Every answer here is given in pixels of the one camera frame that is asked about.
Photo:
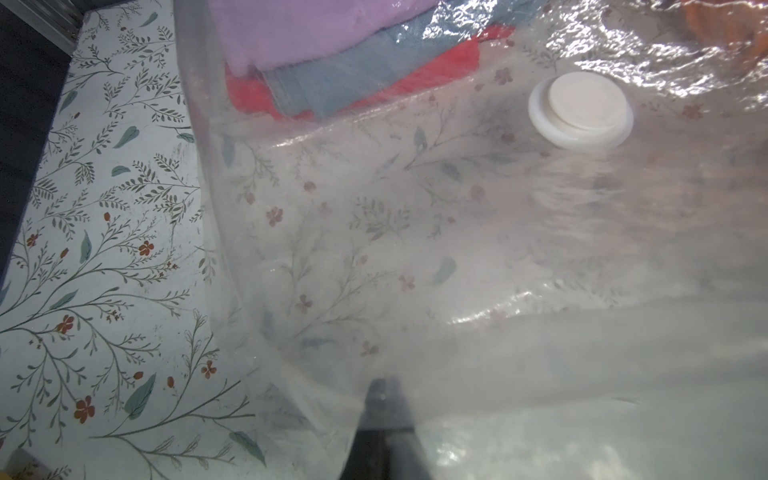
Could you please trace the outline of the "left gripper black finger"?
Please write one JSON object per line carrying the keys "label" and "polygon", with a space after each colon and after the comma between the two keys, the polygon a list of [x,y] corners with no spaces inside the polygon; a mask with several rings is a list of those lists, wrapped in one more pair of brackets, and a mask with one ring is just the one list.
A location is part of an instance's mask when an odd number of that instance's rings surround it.
{"label": "left gripper black finger", "polygon": [[396,377],[373,380],[342,479],[430,479],[424,448]]}

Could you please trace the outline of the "clear plastic vacuum bag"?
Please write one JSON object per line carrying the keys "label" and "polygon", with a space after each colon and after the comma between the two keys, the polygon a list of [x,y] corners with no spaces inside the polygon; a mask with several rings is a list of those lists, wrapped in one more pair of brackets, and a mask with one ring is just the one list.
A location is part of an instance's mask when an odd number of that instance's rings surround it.
{"label": "clear plastic vacuum bag", "polygon": [[[767,475],[767,54],[682,1],[541,1],[477,71],[327,118],[231,103],[210,1],[174,5],[212,331],[276,473],[340,478],[396,377],[430,479]],[[597,153],[534,128],[592,72],[634,112]]]}

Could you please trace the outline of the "orange trousers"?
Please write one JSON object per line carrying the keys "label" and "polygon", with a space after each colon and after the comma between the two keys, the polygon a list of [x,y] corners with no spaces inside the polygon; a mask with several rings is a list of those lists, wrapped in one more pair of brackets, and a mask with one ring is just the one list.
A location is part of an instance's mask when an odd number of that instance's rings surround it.
{"label": "orange trousers", "polygon": [[748,57],[767,54],[766,1],[682,1],[685,21],[702,42],[742,51]]}

